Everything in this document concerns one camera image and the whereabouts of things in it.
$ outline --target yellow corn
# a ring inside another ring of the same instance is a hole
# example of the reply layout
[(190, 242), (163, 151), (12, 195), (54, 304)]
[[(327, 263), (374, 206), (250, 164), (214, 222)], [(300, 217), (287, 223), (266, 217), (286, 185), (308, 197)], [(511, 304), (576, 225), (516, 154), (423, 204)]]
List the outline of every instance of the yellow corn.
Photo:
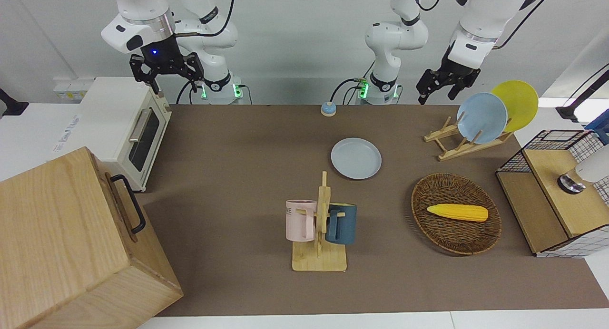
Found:
[(437, 204), (428, 206), (427, 211), (444, 218), (462, 221), (484, 222), (489, 218), (489, 210), (479, 205)]

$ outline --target white wall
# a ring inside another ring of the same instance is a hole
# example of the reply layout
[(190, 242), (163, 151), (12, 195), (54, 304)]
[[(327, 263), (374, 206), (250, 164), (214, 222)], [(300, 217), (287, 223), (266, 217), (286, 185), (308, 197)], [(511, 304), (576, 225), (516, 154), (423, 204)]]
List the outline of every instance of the white wall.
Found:
[[(176, 19), (187, 15), (178, 0), (170, 3)], [(228, 10), (229, 0), (217, 3)], [(53, 100), (48, 96), (52, 79), (70, 70), (83, 78), (130, 75), (128, 56), (111, 49), (99, 34), (117, 12), (114, 0), (18, 0), (12, 8), (31, 13), (40, 28), (24, 28), (20, 15), (5, 21), (11, 15), (4, 7), (0, 13), (0, 83), (18, 97)], [(441, 0), (422, 15), (429, 27), (428, 45), (398, 53), (403, 102), (415, 102), (418, 78), (426, 68), (439, 66), (461, 13), (454, 0)], [(487, 57), (476, 85), (457, 101), (512, 78), (526, 80), (541, 95), (603, 29), (608, 15), (606, 0), (546, 0), (504, 49)], [(524, 12), (506, 32), (522, 17)], [(374, 56), (364, 34), (372, 22), (385, 20), (398, 20), (389, 0), (236, 0), (233, 21), (239, 41), (226, 57), (230, 69), (252, 87), (255, 102), (321, 103), (338, 82), (365, 71)], [(31, 88), (32, 81), (37, 89)], [(159, 81), (169, 98), (183, 84), (174, 77)], [(445, 101), (447, 92), (433, 94), (428, 103)]]
[(77, 77), (45, 33), (21, 0), (0, 0), (0, 87), (19, 101), (58, 101), (53, 77)]
[[(609, 27), (598, 33), (596, 37), (585, 47), (570, 66), (559, 78), (546, 90), (544, 97), (569, 97), (585, 80), (596, 73), (601, 67), (609, 63)], [(578, 97), (602, 72), (590, 79), (574, 98)], [(609, 84), (598, 89), (593, 98), (609, 98)]]

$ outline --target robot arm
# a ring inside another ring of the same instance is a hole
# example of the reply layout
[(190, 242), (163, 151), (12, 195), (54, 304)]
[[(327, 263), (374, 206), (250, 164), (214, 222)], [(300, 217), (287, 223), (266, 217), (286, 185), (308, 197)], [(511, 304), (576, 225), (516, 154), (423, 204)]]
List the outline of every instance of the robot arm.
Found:
[(237, 28), (226, 21), (214, 0), (182, 2), (196, 16), (196, 20), (185, 19), (177, 23), (176, 32), (193, 33), (196, 36), (178, 37), (178, 45), (198, 54), (205, 71), (203, 88), (207, 87), (204, 93), (207, 100), (213, 104), (230, 104), (237, 97), (235, 90), (241, 81), (231, 75), (221, 49), (233, 47), (237, 43)]
[(374, 23), (366, 33), (366, 44), (376, 56), (370, 74), (372, 86), (365, 99), (371, 104), (386, 104), (392, 100), (402, 65), (400, 58), (392, 52), (422, 48), (428, 39), (428, 30), (420, 20), (415, 0), (391, 0), (391, 8), (402, 21)]
[[(224, 56), (219, 52), (209, 52), (232, 47), (237, 41), (235, 26), (220, 14), (213, 0), (182, 0), (196, 19), (178, 21), (177, 24), (167, 0), (116, 2), (119, 15), (102, 30), (102, 37), (120, 52), (141, 50), (143, 57), (133, 54), (130, 60), (133, 76), (138, 82), (150, 84), (158, 93), (156, 75), (179, 74), (191, 81), (193, 90), (195, 82), (204, 81), (210, 92), (216, 93), (234, 79), (226, 67)], [(191, 53), (183, 56), (180, 47)], [(143, 65), (150, 71), (144, 73)], [(236, 92), (230, 89), (232, 102)]]
[(457, 0), (465, 13), (459, 20), (450, 45), (437, 71), (427, 69), (417, 84), (419, 102), (425, 104), (430, 93), (453, 86), (448, 98), (471, 87), (480, 66), (500, 38), (505, 24), (534, 0)]

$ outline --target oven window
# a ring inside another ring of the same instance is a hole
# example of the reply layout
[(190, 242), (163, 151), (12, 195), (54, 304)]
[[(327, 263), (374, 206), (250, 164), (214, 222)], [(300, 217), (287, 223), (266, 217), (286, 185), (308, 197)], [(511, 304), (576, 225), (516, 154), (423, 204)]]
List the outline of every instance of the oven window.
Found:
[(129, 152), (129, 161), (131, 161), (133, 166), (140, 172), (144, 168), (146, 158), (148, 158), (148, 152), (150, 152), (152, 141), (154, 141), (154, 137), (157, 135), (158, 126), (158, 117), (154, 111), (152, 111), (150, 119), (148, 119), (148, 123), (146, 123), (146, 129), (144, 129), (141, 140), (134, 143), (131, 147), (131, 152)]

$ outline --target plate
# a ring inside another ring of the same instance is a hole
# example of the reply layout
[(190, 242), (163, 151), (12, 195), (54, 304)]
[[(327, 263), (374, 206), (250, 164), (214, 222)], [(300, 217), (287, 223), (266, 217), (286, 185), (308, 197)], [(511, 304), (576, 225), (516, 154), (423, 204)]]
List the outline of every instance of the plate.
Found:
[(381, 168), (381, 152), (370, 141), (346, 138), (334, 145), (332, 153), (334, 168), (351, 179), (367, 179)]
[(466, 99), (459, 107), (457, 118), (465, 112), (457, 125), (467, 140), (473, 141), (478, 132), (477, 144), (485, 144), (501, 135), (507, 123), (507, 110), (500, 98), (492, 93), (478, 93)]
[(507, 108), (507, 118), (510, 123), (505, 126), (505, 132), (514, 132), (528, 125), (539, 108), (537, 91), (522, 80), (507, 80), (494, 87), (491, 91), (503, 101)]

